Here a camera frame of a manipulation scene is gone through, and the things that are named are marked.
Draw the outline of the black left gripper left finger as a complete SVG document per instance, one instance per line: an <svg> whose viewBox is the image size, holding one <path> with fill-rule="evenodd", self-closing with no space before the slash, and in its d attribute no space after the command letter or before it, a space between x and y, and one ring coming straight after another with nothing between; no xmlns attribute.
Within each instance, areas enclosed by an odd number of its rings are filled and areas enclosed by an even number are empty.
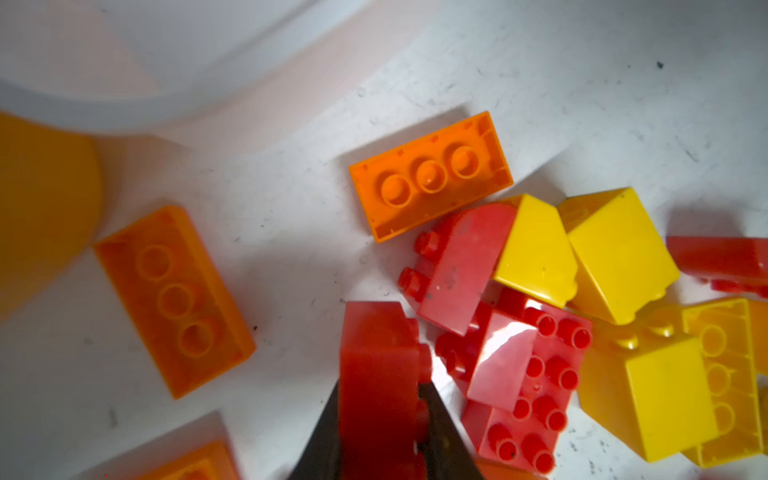
<svg viewBox="0 0 768 480"><path fill-rule="evenodd" d="M336 382L288 480L339 480L340 478L339 382Z"/></svg>

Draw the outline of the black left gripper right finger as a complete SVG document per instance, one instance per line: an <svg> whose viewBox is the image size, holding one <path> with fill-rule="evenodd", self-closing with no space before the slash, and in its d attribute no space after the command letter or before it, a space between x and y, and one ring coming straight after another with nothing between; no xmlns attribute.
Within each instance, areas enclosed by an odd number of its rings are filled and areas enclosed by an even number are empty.
<svg viewBox="0 0 768 480"><path fill-rule="evenodd" d="M433 383L419 386L419 396L427 404L427 440L420 445L429 480L483 480L472 455Z"/></svg>

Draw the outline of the orange lego brick near arm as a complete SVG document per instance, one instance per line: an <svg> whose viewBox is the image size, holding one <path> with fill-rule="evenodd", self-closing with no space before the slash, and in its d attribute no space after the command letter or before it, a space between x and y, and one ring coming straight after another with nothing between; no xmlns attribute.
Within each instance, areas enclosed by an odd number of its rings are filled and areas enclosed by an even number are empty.
<svg viewBox="0 0 768 480"><path fill-rule="evenodd" d="M131 479L146 480L237 480L236 462L224 439L216 439L178 452L170 451L152 457Z"/></svg>

